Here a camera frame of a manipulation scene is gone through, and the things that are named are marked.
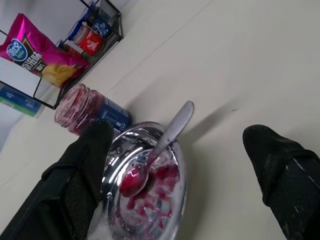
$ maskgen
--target spoon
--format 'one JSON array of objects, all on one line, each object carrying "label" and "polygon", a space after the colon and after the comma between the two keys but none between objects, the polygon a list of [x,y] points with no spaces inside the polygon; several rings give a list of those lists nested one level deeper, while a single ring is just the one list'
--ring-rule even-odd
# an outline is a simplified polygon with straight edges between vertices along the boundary
[{"label": "spoon", "polygon": [[119,187],[119,192],[122,196],[128,198],[136,196],[145,188],[151,164],[182,132],[190,121],[194,111],[194,103],[192,101],[187,101],[171,120],[160,140],[149,153],[145,164],[138,163],[123,175]]}]

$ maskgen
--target pink chip bag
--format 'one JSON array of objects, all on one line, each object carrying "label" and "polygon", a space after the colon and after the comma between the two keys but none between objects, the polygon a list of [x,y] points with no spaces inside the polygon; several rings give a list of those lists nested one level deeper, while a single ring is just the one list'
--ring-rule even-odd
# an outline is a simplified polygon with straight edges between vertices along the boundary
[{"label": "pink chip bag", "polygon": [[4,44],[0,45],[0,57],[59,88],[89,65],[81,58],[57,48],[22,13],[17,15]]}]

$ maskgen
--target table surface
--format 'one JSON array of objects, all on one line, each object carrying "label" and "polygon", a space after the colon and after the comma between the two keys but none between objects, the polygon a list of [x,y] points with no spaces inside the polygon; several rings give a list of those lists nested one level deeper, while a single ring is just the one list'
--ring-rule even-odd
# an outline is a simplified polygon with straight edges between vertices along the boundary
[{"label": "table surface", "polygon": [[[83,81],[166,125],[186,100],[179,137],[189,199],[178,240],[284,240],[242,142],[253,124],[320,154],[320,2],[135,0],[125,38]],[[0,155],[0,231],[37,181],[77,139],[45,109],[12,129]]]}]

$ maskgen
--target blue label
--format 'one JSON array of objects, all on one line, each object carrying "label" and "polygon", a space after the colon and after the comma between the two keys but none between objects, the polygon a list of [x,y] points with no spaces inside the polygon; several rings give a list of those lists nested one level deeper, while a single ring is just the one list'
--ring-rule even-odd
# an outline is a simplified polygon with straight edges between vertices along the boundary
[{"label": "blue label", "polygon": [[97,32],[100,36],[104,37],[109,32],[109,26],[105,24],[100,18],[97,18],[92,24],[92,29]]},{"label": "blue label", "polygon": [[10,101],[14,106],[18,107],[19,111],[30,116],[34,116],[42,106],[41,103],[9,86],[3,86],[0,89],[0,98]]},{"label": "blue label", "polygon": [[28,51],[26,47],[16,38],[11,40],[11,44],[6,48],[6,53],[13,60],[18,62],[22,62],[28,57]]},{"label": "blue label", "polygon": [[122,133],[132,124],[131,115],[128,110],[123,109],[108,98],[104,98],[104,104],[96,117],[106,119],[113,125],[115,133]]}]

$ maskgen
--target spoon handle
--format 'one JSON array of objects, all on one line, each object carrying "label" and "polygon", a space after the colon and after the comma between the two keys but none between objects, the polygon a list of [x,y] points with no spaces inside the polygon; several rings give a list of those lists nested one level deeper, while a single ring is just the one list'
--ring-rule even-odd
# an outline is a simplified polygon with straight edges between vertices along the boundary
[{"label": "spoon handle", "polygon": [[187,101],[180,111],[174,116],[169,125],[166,127],[159,142],[156,144],[152,152],[146,160],[146,165],[150,166],[157,157],[173,142],[177,136],[182,132],[190,121],[195,111],[195,105],[192,101]]}]

